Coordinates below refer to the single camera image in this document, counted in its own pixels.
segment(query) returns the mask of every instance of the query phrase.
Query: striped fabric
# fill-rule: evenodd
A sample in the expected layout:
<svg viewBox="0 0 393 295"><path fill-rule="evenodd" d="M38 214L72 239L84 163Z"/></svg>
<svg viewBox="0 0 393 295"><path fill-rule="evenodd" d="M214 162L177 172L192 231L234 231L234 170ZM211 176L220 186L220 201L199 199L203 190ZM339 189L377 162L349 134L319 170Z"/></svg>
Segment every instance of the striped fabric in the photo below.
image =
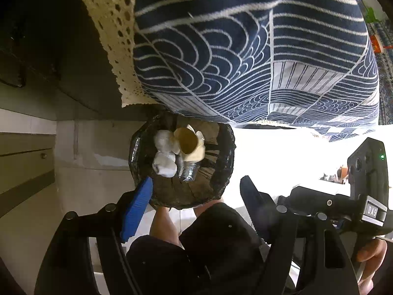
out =
<svg viewBox="0 0 393 295"><path fill-rule="evenodd" d="M172 111L311 127L378 124L378 70L355 0L136 0L134 65Z"/></svg>

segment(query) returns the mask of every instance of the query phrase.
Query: garlic bulb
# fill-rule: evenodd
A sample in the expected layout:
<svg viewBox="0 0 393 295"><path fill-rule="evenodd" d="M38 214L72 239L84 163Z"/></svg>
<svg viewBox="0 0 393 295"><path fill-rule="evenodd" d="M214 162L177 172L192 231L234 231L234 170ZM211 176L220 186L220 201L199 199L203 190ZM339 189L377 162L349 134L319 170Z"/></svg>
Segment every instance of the garlic bulb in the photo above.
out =
<svg viewBox="0 0 393 295"><path fill-rule="evenodd" d="M153 161L154 171L158 175L162 175L164 177L173 177L177 171L175 158L176 157L172 152L165 154L158 151Z"/></svg>
<svg viewBox="0 0 393 295"><path fill-rule="evenodd" d="M159 130L154 136L154 145L162 153L174 152L179 154L180 146L173 133L168 130Z"/></svg>

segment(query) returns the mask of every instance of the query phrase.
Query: lace doily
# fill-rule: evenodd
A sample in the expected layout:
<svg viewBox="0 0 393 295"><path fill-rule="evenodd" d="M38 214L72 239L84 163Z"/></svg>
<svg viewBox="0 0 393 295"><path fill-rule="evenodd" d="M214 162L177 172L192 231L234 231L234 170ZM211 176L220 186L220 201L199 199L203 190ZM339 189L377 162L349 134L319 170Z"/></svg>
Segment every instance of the lace doily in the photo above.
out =
<svg viewBox="0 0 393 295"><path fill-rule="evenodd" d="M100 41L116 75L122 106L156 103L142 89L132 51L135 0L82 0L99 32Z"/></svg>

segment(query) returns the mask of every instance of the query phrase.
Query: dark bowl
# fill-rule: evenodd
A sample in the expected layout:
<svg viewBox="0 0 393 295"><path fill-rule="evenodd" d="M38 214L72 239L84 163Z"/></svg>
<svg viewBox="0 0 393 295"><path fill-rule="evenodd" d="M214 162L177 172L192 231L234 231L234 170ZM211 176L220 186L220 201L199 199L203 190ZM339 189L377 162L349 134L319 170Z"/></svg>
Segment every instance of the dark bowl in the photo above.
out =
<svg viewBox="0 0 393 295"><path fill-rule="evenodd" d="M157 153L154 145L157 131L175 131L188 124L205 137L206 155L199 164L195 180L182 182L177 175L172 178L157 175L152 168ZM128 164L135 186L146 176L153 179L153 205L181 210L221 197L233 172L235 148L230 125L165 112L150 119L132 136Z"/></svg>

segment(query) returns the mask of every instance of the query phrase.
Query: human hand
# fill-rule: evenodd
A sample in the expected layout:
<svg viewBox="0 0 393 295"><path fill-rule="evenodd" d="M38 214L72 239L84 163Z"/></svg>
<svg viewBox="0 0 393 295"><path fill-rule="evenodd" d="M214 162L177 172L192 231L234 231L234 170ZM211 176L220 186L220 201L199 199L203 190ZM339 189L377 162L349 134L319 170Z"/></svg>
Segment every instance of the human hand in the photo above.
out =
<svg viewBox="0 0 393 295"><path fill-rule="evenodd" d="M383 239L375 238L358 251L358 262L366 262L363 275L358 283L360 295L367 295L374 287L372 278L384 261L388 244Z"/></svg>

